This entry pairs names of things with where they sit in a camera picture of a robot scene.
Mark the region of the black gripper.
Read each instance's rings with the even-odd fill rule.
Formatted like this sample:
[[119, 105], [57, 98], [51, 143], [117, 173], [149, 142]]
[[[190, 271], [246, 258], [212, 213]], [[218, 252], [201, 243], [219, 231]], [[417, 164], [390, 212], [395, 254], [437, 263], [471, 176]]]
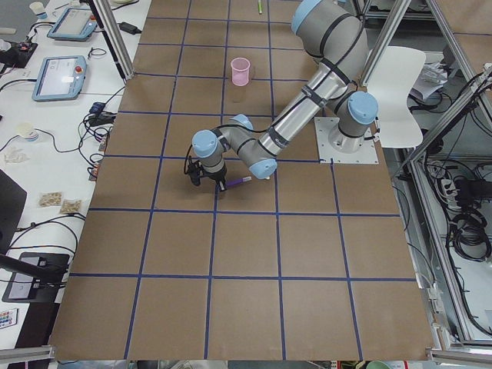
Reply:
[[210, 178], [216, 182], [219, 191], [226, 191], [228, 189], [225, 180], [227, 168], [223, 159], [214, 165], [209, 165], [201, 160], [198, 160], [197, 164], [198, 168], [188, 170], [188, 176], [193, 185], [200, 185], [201, 178]]

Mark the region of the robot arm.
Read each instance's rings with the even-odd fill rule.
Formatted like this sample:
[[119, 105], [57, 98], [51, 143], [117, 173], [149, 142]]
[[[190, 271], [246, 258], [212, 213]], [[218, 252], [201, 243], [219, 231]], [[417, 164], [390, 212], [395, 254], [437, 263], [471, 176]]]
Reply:
[[369, 54], [364, 22], [332, 1], [302, 1], [291, 30], [316, 62], [316, 72], [264, 130], [254, 130], [250, 119], [239, 114], [221, 126], [197, 131], [190, 145], [194, 155], [184, 163], [193, 185], [210, 178], [225, 191], [223, 155], [230, 150], [257, 179], [270, 178], [277, 156], [323, 108], [339, 118], [331, 131], [335, 150], [354, 152], [364, 140], [379, 110], [372, 94], [353, 86]]

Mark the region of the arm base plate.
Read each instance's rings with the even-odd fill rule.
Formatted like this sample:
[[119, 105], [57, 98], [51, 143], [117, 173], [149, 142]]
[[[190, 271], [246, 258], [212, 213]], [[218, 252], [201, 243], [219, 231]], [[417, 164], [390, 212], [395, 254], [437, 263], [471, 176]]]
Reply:
[[363, 137], [349, 138], [339, 131], [339, 118], [315, 117], [319, 162], [322, 164], [377, 165], [379, 163], [371, 128]]

